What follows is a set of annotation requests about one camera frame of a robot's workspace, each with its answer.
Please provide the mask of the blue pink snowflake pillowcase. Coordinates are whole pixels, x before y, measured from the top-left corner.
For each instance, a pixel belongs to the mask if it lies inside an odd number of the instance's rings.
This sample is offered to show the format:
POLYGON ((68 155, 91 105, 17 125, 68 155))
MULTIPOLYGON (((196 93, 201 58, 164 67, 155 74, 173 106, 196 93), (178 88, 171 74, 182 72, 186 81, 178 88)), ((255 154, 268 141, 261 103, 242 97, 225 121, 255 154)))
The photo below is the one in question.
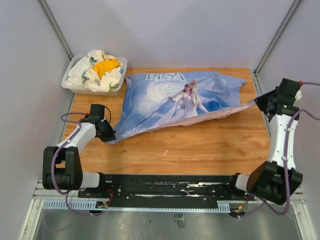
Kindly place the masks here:
POLYGON ((241 103, 246 80, 214 71, 141 73, 126 77, 115 144, 167 127, 190 126, 251 108, 241 103))

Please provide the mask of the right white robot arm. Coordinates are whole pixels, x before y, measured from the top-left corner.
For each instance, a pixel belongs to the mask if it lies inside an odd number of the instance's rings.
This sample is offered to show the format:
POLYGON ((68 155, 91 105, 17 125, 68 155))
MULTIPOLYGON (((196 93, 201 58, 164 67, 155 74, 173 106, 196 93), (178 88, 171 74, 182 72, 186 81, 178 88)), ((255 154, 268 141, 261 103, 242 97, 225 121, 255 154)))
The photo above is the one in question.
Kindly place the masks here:
POLYGON ((231 176, 226 188, 230 199, 238 200, 248 193, 283 205, 301 185, 303 175, 297 172, 294 160, 295 130, 300 119, 300 109, 294 103, 301 95, 301 86, 301 82, 283 78, 274 90, 255 98, 269 123, 269 153, 251 174, 237 172, 231 176))

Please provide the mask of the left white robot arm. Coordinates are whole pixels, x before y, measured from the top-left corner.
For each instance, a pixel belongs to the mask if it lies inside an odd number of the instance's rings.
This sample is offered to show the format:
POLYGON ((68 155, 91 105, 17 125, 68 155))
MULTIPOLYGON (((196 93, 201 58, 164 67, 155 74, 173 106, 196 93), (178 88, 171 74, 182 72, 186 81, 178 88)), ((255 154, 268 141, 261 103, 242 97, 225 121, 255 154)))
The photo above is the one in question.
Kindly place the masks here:
POLYGON ((105 118, 102 104, 92 104, 88 113, 68 112, 60 119, 65 123, 76 124, 73 132, 62 142, 48 146, 43 151, 42 185, 46 190, 55 190, 61 195, 70 191, 88 190, 96 198, 107 193, 104 174, 83 171, 80 153, 94 138, 103 143, 116 140, 116 131, 105 118), (69 115, 82 115, 78 121, 69 120, 69 115))

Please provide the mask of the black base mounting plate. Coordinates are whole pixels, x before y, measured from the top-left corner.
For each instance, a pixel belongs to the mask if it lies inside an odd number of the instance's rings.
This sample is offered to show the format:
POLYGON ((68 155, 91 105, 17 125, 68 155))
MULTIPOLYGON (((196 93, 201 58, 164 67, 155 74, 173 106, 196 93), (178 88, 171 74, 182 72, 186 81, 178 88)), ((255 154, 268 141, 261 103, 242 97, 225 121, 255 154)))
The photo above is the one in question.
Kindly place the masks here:
POLYGON ((87 188, 79 198, 111 200, 113 209, 156 211, 212 211, 219 201, 244 204, 253 201, 233 190, 230 175, 105 174, 99 190, 87 188))

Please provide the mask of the cream patterned crumpled cloth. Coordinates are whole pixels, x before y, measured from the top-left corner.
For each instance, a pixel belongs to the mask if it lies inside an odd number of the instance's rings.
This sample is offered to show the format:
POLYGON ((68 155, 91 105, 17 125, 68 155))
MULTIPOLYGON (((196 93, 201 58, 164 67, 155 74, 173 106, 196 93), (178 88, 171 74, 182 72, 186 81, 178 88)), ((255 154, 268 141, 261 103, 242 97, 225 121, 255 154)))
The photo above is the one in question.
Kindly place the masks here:
POLYGON ((74 93, 116 95, 127 69, 127 59, 92 50, 86 56, 75 56, 63 76, 61 86, 74 93))

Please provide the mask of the orange cloth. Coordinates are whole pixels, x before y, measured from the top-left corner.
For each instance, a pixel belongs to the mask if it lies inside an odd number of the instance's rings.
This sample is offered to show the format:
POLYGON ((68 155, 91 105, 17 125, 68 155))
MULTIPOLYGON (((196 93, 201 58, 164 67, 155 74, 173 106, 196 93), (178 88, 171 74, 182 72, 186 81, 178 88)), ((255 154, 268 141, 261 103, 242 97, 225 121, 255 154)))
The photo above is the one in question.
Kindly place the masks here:
POLYGON ((116 58, 111 58, 97 63, 92 69, 98 74, 99 78, 102 79, 106 72, 112 71, 119 66, 119 61, 116 58))

